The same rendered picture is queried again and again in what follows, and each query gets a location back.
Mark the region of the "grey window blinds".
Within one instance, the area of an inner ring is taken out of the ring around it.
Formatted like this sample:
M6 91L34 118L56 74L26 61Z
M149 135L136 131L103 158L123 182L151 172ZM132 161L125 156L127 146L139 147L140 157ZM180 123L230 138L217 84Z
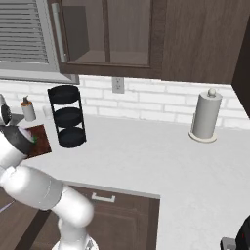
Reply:
M47 0L0 0L0 79L78 84L60 73Z

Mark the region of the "white wall socket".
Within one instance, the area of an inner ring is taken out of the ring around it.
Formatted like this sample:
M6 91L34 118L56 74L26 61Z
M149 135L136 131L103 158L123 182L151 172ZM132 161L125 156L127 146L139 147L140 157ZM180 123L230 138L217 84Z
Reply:
M113 77L112 78L112 92L116 94L124 94L124 78Z

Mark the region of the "brown drawer front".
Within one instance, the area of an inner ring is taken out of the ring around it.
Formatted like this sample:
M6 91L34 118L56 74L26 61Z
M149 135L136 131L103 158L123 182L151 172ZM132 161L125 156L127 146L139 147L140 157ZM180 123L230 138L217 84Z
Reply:
M156 250L160 200L132 194L72 187L94 205L95 215L87 227L99 250ZM92 193L115 202L92 200Z

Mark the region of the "glass-fronted brown cupboard door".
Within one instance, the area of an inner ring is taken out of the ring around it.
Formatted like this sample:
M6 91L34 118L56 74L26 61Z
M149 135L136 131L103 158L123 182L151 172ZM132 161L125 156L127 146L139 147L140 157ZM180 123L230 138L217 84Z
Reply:
M63 74L161 77L166 0L47 0L59 51L52 4L59 3L67 62Z

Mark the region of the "eggplant with green stem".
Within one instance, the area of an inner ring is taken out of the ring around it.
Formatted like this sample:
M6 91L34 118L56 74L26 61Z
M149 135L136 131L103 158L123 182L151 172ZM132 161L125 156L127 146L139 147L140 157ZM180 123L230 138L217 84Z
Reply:
M37 138L34 137L30 131L22 128L22 127L18 127L19 131L32 143L36 144L37 143Z

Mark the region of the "brown wooden cutting board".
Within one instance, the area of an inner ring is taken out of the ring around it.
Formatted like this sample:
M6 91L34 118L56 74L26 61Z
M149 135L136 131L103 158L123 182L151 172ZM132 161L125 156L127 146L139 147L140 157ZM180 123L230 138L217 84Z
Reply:
M32 148L32 151L28 155L28 158L36 157L46 153L50 153L51 147L43 125L37 125L27 128L27 131L35 137L35 146Z

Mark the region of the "brown wooden wall cupboard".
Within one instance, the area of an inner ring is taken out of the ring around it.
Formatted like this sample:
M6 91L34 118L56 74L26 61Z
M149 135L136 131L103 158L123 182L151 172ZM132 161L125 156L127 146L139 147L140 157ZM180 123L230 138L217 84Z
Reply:
M162 78L229 84L250 0L167 0Z

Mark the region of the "white paper towel roll holder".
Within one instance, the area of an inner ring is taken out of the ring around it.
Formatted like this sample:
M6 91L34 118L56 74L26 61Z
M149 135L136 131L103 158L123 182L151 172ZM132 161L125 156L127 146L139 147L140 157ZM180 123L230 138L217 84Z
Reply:
M199 94L191 128L188 132L193 140L205 144L217 140L215 126L222 98L222 95L217 93L214 88Z

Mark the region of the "white soap dispenser bottle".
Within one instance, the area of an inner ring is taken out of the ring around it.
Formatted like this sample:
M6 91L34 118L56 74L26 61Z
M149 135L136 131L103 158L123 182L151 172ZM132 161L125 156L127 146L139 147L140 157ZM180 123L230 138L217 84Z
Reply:
M22 99L21 109L24 115L24 119L27 122L32 122L36 119L33 103L28 99L28 97L24 97Z

